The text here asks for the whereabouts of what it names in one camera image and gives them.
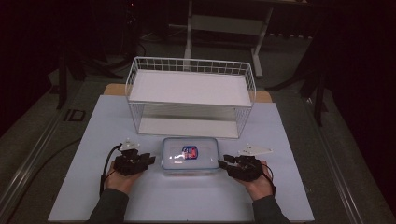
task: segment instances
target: sticker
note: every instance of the sticker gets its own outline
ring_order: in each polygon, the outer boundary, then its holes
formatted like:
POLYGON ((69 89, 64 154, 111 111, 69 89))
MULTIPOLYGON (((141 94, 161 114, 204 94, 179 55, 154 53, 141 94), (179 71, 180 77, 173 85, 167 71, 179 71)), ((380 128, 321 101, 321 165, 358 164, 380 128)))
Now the sticker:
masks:
POLYGON ((196 160, 198 158, 198 148, 196 146, 184 146, 181 150, 184 160, 196 160))

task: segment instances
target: container lid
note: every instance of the container lid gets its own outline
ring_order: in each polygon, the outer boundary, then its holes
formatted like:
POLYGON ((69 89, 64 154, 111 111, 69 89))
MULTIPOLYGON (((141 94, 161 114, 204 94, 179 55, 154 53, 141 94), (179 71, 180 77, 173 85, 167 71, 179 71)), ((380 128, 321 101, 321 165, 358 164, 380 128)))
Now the container lid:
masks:
POLYGON ((216 138, 169 137, 163 139, 163 169, 191 171, 218 169, 219 148, 216 138))

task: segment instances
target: background table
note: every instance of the background table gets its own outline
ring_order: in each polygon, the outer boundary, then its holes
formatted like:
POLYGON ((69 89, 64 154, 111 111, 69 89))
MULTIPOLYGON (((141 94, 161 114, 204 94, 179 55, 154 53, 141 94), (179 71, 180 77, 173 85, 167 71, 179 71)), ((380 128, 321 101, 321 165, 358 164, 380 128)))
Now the background table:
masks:
MULTIPOLYGON (((112 85, 106 94, 120 91, 112 85)), ((139 153, 150 152, 156 161, 136 182, 125 220, 134 222, 248 222, 253 220, 251 199, 242 185, 223 170, 213 175, 168 176, 161 167, 161 145, 166 136, 141 135, 134 130, 126 98, 102 95, 70 165, 67 177, 49 215, 49 221, 83 221, 99 199, 100 174, 111 148, 126 138, 141 144, 139 153)), ((274 171, 276 200, 291 221, 313 220, 304 186, 276 105, 253 106, 239 139, 218 139, 219 154, 237 155, 247 143, 274 152, 267 160, 274 171)), ((115 152, 112 159, 119 154, 115 152)))

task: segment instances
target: person's left hand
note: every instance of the person's left hand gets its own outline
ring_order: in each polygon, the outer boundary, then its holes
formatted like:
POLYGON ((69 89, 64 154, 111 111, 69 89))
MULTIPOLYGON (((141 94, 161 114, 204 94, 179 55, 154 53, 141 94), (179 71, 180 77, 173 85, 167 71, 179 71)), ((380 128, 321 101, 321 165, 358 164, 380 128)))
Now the person's left hand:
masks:
POLYGON ((116 189, 125 194, 129 194, 134 182, 143 174, 143 172, 135 175, 122 175, 114 170, 114 161, 111 162, 110 169, 107 172, 105 186, 107 189, 116 189))

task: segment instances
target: sleeve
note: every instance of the sleeve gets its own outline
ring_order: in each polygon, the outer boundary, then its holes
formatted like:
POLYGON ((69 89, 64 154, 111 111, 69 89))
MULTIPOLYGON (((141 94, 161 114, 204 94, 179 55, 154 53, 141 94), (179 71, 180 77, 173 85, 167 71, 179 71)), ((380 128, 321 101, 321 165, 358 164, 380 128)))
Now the sleeve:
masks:
POLYGON ((122 223, 129 197, 116 189, 105 189, 90 219, 85 223, 122 223))
POLYGON ((290 223, 283 216, 273 195, 263 197, 253 202, 254 220, 257 224, 283 224, 290 223))

